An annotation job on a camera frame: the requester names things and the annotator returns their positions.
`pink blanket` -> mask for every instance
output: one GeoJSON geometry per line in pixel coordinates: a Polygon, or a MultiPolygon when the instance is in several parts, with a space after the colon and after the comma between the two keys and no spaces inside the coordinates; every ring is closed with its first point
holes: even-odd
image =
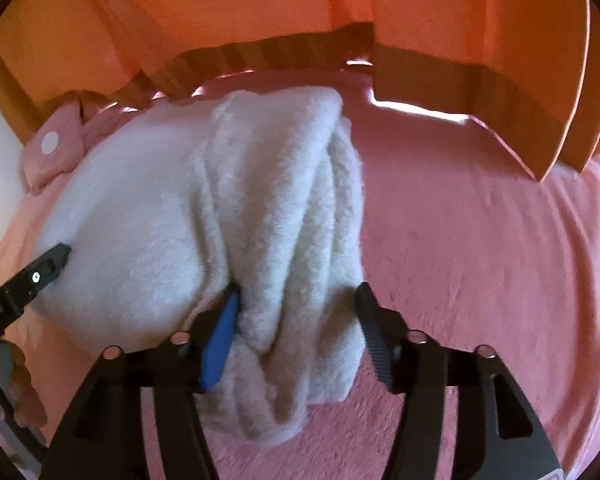
{"type": "MultiPolygon", "coordinates": [[[[558,167],[537,184],[478,124],[373,106],[369,79],[352,73],[245,74],[205,91],[300,84],[344,98],[364,163],[363,262],[383,306],[446,346],[496,347],[576,478],[600,449],[600,158],[582,175],[558,167]]],[[[67,178],[22,203],[0,245],[0,283],[28,261],[67,178]]],[[[27,354],[51,437],[91,363],[33,312],[8,335],[27,354]]],[[[400,406],[365,360],[349,399],[314,408],[291,442],[260,449],[208,437],[225,479],[379,479],[400,406]]],[[[148,439],[155,451],[151,428],[148,439]]],[[[440,478],[453,441],[447,431],[440,478]]],[[[152,469],[161,478],[155,460],[152,469]]]]}

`white dot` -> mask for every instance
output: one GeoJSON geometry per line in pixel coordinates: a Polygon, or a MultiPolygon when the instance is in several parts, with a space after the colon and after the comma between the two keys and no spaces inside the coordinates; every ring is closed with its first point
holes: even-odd
{"type": "Polygon", "coordinates": [[[58,147],[59,141],[60,137],[58,136],[58,132],[48,132],[42,139],[42,153],[45,155],[53,153],[58,147]]]}

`folded towel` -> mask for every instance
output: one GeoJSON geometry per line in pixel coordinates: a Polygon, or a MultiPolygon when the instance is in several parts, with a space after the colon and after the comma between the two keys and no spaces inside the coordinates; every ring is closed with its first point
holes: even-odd
{"type": "Polygon", "coordinates": [[[343,400],[363,338],[362,180],[328,88],[158,104],[75,170],[36,247],[73,248],[34,307],[98,354],[154,346],[234,281],[238,333],[199,399],[205,427],[261,444],[343,400]]]}

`pink pillow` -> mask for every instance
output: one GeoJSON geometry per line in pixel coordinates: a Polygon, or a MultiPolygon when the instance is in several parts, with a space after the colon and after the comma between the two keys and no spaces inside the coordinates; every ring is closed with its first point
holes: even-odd
{"type": "Polygon", "coordinates": [[[71,173],[84,157],[80,101],[74,96],[46,120],[24,148],[22,169],[37,195],[60,173],[71,173]]]}

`black metal bracket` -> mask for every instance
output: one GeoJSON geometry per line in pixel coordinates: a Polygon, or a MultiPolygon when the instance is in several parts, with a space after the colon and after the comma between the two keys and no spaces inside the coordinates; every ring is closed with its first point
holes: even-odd
{"type": "Polygon", "coordinates": [[[378,380],[404,394],[383,480],[435,478],[447,386],[459,389],[452,480],[563,480],[538,416],[493,348],[440,346],[381,308],[368,283],[356,291],[356,311],[378,380]]]}
{"type": "Polygon", "coordinates": [[[162,466],[168,479],[218,480],[193,393],[220,379],[239,307],[230,286],[219,305],[149,350],[107,348],[75,394],[51,443],[40,480],[148,480],[141,388],[154,391],[162,466]]]}
{"type": "MultiPolygon", "coordinates": [[[[0,287],[0,338],[5,329],[24,313],[24,307],[59,276],[70,251],[64,244],[56,245],[0,287]]],[[[0,432],[27,467],[39,472],[46,447],[35,434],[16,423],[13,406],[1,386],[0,405],[5,413],[4,420],[0,421],[0,432]]]]}

